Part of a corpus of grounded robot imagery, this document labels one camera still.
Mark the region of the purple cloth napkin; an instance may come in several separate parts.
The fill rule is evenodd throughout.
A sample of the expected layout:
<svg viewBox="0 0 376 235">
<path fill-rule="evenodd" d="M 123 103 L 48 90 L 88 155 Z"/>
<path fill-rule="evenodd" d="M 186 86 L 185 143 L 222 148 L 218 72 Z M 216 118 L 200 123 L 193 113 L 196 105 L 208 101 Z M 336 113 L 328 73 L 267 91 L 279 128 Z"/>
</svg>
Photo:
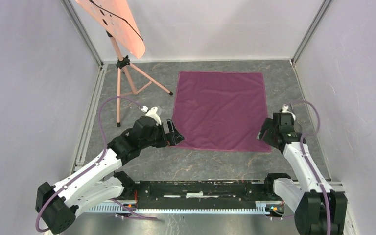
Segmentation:
<svg viewBox="0 0 376 235">
<path fill-rule="evenodd" d="M 178 148 L 269 153 L 257 139 L 268 116 L 260 72 L 181 71 L 172 120 Z"/>
</svg>

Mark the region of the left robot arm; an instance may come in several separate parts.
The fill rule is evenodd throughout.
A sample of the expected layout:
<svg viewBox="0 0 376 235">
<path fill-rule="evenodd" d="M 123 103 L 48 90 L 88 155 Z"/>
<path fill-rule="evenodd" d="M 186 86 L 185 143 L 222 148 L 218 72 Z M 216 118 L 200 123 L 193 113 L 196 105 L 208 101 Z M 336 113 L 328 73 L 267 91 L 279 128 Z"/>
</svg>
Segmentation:
<svg viewBox="0 0 376 235">
<path fill-rule="evenodd" d="M 87 209 L 106 200 L 129 199 L 134 186 L 112 177 L 106 184 L 98 182 L 107 174 L 135 159 L 146 148 L 177 146 L 185 138 L 173 121 L 167 121 L 169 131 L 156 114 L 137 119 L 131 128 L 105 143 L 102 151 L 80 170 L 54 184 L 44 182 L 37 188 L 35 229 L 54 235 L 65 231 Z"/>
</svg>

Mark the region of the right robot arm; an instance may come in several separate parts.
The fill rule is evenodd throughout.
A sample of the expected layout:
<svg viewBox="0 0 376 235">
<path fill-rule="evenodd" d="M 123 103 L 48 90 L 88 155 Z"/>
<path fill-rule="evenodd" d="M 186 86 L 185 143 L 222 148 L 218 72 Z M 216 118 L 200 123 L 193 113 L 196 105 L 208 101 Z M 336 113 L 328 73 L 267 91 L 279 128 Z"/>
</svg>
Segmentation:
<svg viewBox="0 0 376 235">
<path fill-rule="evenodd" d="M 301 235 L 342 235 L 348 200 L 323 177 L 313 161 L 305 137 L 295 131 L 295 116 L 288 111 L 274 112 L 265 119 L 258 140 L 279 150 L 291 165 L 298 180 L 296 186 L 287 177 L 263 186 L 270 200 L 280 197 L 292 210 L 296 229 Z"/>
</svg>

